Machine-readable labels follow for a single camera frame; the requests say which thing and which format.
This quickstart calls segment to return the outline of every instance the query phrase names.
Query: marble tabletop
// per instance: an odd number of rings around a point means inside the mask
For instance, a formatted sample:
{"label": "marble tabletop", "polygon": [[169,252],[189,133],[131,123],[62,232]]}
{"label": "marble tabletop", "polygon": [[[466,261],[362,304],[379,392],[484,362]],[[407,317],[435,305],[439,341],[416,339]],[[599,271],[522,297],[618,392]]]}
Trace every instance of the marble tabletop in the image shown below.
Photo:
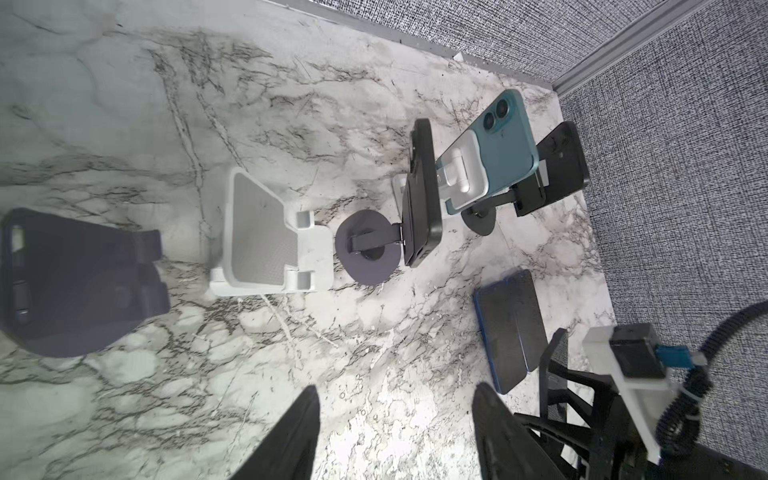
{"label": "marble tabletop", "polygon": [[[460,219],[378,287],[336,264],[328,292],[207,291],[222,204],[247,169],[335,230],[394,221],[416,118],[440,154],[504,88],[536,140],[557,96],[266,2],[4,2],[0,214],[158,229],[171,312],[100,352],[47,359],[0,337],[4,478],[227,478],[317,385],[314,478],[478,478],[471,400],[490,381],[473,290],[530,269],[547,334],[613,322],[581,194],[478,237]],[[275,318],[290,328],[287,336]],[[531,374],[504,401],[538,413]]]}

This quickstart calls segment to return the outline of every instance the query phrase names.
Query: gray metal trim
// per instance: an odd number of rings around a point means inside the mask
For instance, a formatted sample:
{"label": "gray metal trim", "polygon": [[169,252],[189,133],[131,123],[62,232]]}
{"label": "gray metal trim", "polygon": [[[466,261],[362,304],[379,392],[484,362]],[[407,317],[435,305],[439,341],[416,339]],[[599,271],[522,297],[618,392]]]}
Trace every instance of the gray metal trim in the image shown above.
{"label": "gray metal trim", "polygon": [[561,98],[568,95],[711,1],[666,0],[661,2],[561,75],[552,84],[554,91]]}
{"label": "gray metal trim", "polygon": [[[303,12],[308,15],[322,18],[328,22],[344,25],[346,27],[354,28],[357,31],[362,31],[371,35],[375,35],[385,40],[394,41],[403,45],[407,45],[419,50],[428,51],[431,54],[438,55],[443,58],[453,58],[458,51],[452,50],[442,45],[432,43],[421,38],[408,35],[394,28],[384,27],[375,23],[362,20],[361,18],[348,15],[344,12],[336,10],[334,8],[320,5],[310,0],[265,0],[266,2],[280,5],[298,12]],[[552,90],[552,83],[541,80],[540,78],[533,77],[529,74],[522,73],[521,71],[512,70],[511,68],[505,68],[501,65],[488,63],[485,60],[475,57],[474,55],[468,55],[462,52],[464,57],[464,63],[471,65],[472,67],[481,68],[486,71],[490,71],[497,74],[507,75],[519,81],[524,81],[529,84],[537,85],[539,87]]]}

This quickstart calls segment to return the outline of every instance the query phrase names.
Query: teal smartphone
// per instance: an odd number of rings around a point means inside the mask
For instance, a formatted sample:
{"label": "teal smartphone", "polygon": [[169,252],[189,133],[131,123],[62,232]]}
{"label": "teal smartphone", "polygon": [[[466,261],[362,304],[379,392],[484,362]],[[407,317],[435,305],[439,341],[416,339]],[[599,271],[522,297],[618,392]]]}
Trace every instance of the teal smartphone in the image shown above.
{"label": "teal smartphone", "polygon": [[[538,168],[538,151],[519,91],[504,90],[468,130],[477,136],[480,160],[488,176],[488,193],[462,210],[518,183]],[[451,215],[458,213],[450,200],[445,207]]]}

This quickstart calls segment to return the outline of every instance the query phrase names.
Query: blue edge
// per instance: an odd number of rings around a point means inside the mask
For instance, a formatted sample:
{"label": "blue edge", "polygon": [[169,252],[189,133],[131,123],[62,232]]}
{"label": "blue edge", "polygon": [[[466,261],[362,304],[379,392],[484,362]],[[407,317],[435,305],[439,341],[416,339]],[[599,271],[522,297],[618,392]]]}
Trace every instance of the blue edge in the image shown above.
{"label": "blue edge", "polygon": [[485,356],[488,357],[488,363],[491,366],[491,377],[493,378],[493,386],[496,388],[496,392],[501,392],[502,386],[498,383],[498,377],[496,376],[496,368],[493,366],[493,356],[491,355],[491,349],[488,346],[488,337],[485,336],[485,327],[482,323],[482,313],[480,313],[480,292],[487,288],[491,288],[494,285],[498,285],[500,283],[507,283],[507,279],[503,279],[501,281],[498,281],[496,283],[492,283],[491,285],[484,286],[482,288],[479,288],[475,290],[475,293],[472,294],[472,299],[475,303],[475,312],[478,314],[478,322],[480,323],[480,333],[482,333],[482,342],[483,345],[485,345]]}

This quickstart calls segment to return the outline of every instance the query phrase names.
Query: black camera module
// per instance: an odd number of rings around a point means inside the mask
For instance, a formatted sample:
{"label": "black camera module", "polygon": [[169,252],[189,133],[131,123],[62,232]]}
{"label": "black camera module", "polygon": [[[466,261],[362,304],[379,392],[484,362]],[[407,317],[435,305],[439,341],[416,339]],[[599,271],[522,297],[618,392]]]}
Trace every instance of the black camera module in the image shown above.
{"label": "black camera module", "polygon": [[493,114],[491,112],[488,112],[487,114],[485,114],[485,118],[482,119],[482,126],[486,130],[491,130],[495,123],[496,123],[496,119],[493,118]]}
{"label": "black camera module", "polygon": [[506,100],[501,99],[496,104],[496,116],[499,118],[504,118],[509,113],[509,104]]}

